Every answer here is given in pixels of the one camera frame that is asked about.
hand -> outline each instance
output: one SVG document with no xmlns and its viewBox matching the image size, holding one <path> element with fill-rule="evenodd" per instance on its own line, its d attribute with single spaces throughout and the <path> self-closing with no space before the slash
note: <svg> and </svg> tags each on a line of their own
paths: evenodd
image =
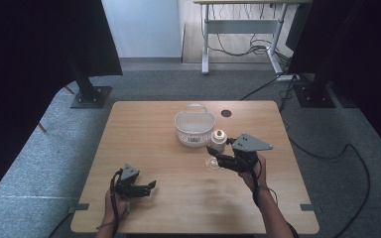
<svg viewBox="0 0 381 238">
<path fill-rule="evenodd" d="M 117 205 L 117 212 L 118 217 L 122 217 L 123 213 L 126 210 L 128 201 L 121 199 L 121 197 L 118 194 L 115 194 L 116 197 L 116 205 Z M 97 238 L 109 238 L 112 236 L 113 229 L 115 229 L 114 224 L 114 212 L 113 212 L 113 206 L 111 203 L 110 198 L 110 189 L 106 191 L 105 199 L 105 208 L 104 208 L 104 217 L 101 221 L 101 226 L 98 229 Z"/>
<path fill-rule="evenodd" d="M 266 159 L 259 152 L 257 153 L 257 155 L 261 164 L 259 164 L 259 162 L 256 163 L 255 167 L 253 168 L 253 171 L 255 172 L 256 176 L 258 176 L 259 173 L 261 173 L 261 175 L 258 178 L 258 183 L 261 185 L 261 189 L 262 188 L 268 189 L 267 174 L 266 174 Z M 243 178 L 246 185 L 253 191 L 255 186 L 253 184 L 253 178 L 250 176 L 250 173 L 245 172 L 245 173 L 238 173 L 238 174 L 241 178 Z"/>
<path fill-rule="evenodd" d="M 116 197 L 116 205 L 117 205 L 117 212 L 118 212 L 118 217 L 122 217 L 123 213 L 126 210 L 126 206 L 128 201 L 125 199 L 122 199 L 120 195 L 115 193 Z M 114 222 L 114 212 L 113 212 L 113 207 L 111 203 L 111 198 L 110 198 L 110 189 L 106 191 L 105 195 L 105 209 L 104 209 L 104 218 L 102 221 L 102 224 L 106 224 L 109 222 Z"/>
</svg>

hole in table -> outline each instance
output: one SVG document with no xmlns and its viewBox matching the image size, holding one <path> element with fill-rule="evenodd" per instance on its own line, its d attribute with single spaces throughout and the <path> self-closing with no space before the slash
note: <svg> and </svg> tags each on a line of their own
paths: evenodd
<svg viewBox="0 0 381 238">
<path fill-rule="evenodd" d="M 227 109 L 222 110 L 221 111 L 221 116 L 223 116 L 223 117 L 230 117 L 231 116 L 231 111 L 227 110 Z"/>
</svg>

white wall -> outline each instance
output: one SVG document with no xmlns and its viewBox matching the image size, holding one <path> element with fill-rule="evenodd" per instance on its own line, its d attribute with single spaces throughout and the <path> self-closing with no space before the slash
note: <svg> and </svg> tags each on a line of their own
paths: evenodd
<svg viewBox="0 0 381 238">
<path fill-rule="evenodd" d="M 180 58 L 178 0 L 102 0 L 120 58 Z"/>
</svg>

black curtain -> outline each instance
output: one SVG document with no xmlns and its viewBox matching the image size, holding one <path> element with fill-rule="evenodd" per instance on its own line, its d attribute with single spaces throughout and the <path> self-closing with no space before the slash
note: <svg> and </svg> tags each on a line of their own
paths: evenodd
<svg viewBox="0 0 381 238">
<path fill-rule="evenodd" d="M 74 81 L 67 59 L 87 76 L 122 74 L 100 0 L 0 1 L 0 180 Z"/>
</svg>

floor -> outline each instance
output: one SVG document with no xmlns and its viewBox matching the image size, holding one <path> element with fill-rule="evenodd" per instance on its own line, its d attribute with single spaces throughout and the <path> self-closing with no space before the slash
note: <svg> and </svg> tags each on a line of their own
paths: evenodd
<svg viewBox="0 0 381 238">
<path fill-rule="evenodd" d="M 122 67 L 123 76 L 91 79 L 93 85 L 112 86 L 102 109 L 70 109 L 73 96 L 64 88 L 57 93 L 42 119 L 48 132 L 31 135 L 0 182 L 0 237 L 48 237 L 54 229 L 54 237 L 94 236 L 73 233 L 72 217 L 63 218 L 79 200 L 115 101 L 240 100 L 275 76 L 268 63 L 213 63 L 210 75 L 200 74 L 199 63 L 123 59 Z M 69 87 L 78 91 L 75 83 Z M 289 82 L 274 81 L 245 100 L 281 105 L 288 88 Z M 291 90 L 282 111 L 320 226 L 318 234 L 302 237 L 334 237 L 340 231 L 340 237 L 381 237 L 381 139 L 359 109 L 343 108 L 332 98 L 333 109 L 302 108 Z M 333 160 L 298 147 L 332 157 L 347 143 L 362 160 L 350 147 Z"/>
</svg>

